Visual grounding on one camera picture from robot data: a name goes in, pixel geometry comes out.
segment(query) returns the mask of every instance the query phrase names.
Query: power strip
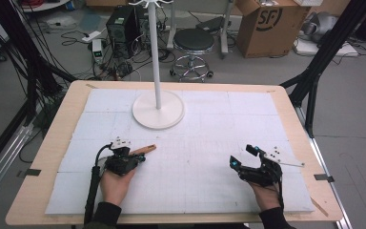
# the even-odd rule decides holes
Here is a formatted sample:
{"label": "power strip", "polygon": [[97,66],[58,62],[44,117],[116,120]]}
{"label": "power strip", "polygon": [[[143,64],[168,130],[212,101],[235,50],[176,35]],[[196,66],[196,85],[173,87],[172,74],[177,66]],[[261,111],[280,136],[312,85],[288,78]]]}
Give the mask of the power strip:
{"label": "power strip", "polygon": [[94,37],[100,35],[100,31],[94,31],[91,34],[89,34],[89,37],[83,37],[82,40],[85,42],[90,42],[92,39],[94,39]]}

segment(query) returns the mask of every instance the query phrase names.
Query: wooden stick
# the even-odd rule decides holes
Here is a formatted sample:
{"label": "wooden stick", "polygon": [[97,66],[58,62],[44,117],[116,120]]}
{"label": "wooden stick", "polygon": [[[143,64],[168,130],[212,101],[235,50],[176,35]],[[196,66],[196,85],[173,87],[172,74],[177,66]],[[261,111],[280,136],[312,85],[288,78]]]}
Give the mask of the wooden stick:
{"label": "wooden stick", "polygon": [[139,148],[137,150],[134,150],[132,152],[130,152],[130,155],[132,154],[147,154],[153,150],[156,149],[156,145],[153,144],[153,145],[149,145],[149,146],[146,146],[146,147],[142,147],[142,148]]}

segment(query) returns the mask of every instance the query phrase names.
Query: chair base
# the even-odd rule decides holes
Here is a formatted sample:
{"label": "chair base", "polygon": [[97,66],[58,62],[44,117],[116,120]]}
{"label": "chair base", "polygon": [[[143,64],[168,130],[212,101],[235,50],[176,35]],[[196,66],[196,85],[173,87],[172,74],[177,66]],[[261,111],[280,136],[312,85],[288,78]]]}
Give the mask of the chair base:
{"label": "chair base", "polygon": [[178,75],[179,82],[183,79],[197,80],[201,79],[204,83],[204,77],[213,77],[213,71],[210,71],[207,62],[193,54],[184,55],[177,58],[170,70],[171,75]]}

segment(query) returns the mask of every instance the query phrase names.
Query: white pole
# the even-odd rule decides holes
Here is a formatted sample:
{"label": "white pole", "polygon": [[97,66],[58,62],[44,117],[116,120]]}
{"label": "white pole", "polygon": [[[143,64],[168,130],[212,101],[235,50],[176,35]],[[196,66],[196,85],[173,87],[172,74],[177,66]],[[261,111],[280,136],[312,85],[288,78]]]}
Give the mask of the white pole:
{"label": "white pole", "polygon": [[148,13],[150,17],[150,32],[151,32],[151,51],[152,51],[152,68],[153,68],[153,82],[155,83],[156,109],[161,109],[160,101],[160,79],[159,79],[159,59],[157,50],[157,32],[156,32],[156,15],[155,3],[150,2],[148,6]]}

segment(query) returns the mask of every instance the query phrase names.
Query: sleeve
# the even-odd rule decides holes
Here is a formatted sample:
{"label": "sleeve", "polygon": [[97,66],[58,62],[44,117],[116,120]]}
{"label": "sleeve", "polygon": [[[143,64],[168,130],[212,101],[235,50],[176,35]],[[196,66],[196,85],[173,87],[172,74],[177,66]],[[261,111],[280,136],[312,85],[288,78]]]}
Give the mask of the sleeve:
{"label": "sleeve", "polygon": [[114,229],[120,217],[121,208],[108,202],[100,202],[93,220],[84,229]]}
{"label": "sleeve", "polygon": [[294,229],[284,218],[283,210],[280,207],[266,210],[259,216],[265,229]]}

